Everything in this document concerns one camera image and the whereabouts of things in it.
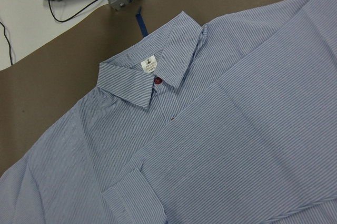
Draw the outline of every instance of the brown table surface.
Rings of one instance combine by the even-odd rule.
[[[95,86],[99,62],[142,39],[135,19],[139,6],[150,33],[181,11],[203,25],[223,14],[278,1],[137,0],[118,12],[108,5],[100,7],[14,66],[0,71],[0,175]]]

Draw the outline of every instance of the shirt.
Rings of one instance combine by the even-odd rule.
[[[181,13],[102,62],[97,87],[1,177],[0,222],[117,223],[103,195],[132,156],[307,1],[224,15],[202,27]],[[144,73],[141,62],[153,55],[157,67]],[[154,84],[156,77],[163,81]]]
[[[104,192],[119,224],[335,223],[336,14],[309,0],[142,148]]]

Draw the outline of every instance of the shirt collar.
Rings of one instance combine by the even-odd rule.
[[[202,27],[185,12],[129,49],[100,63],[97,87],[138,106],[149,106],[155,76],[178,88],[190,64]],[[162,52],[152,74],[131,69]]]

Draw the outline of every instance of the clothing label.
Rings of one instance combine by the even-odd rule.
[[[142,61],[141,65],[146,73],[151,73],[157,67],[157,60],[153,55],[152,57],[149,57],[146,60]]]

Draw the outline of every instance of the blue strap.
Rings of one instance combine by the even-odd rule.
[[[147,32],[143,17],[141,15],[141,11],[142,11],[142,7],[139,7],[137,14],[136,14],[136,19],[137,19],[139,28],[141,29],[142,35],[143,37],[145,37],[148,35],[148,32]]]

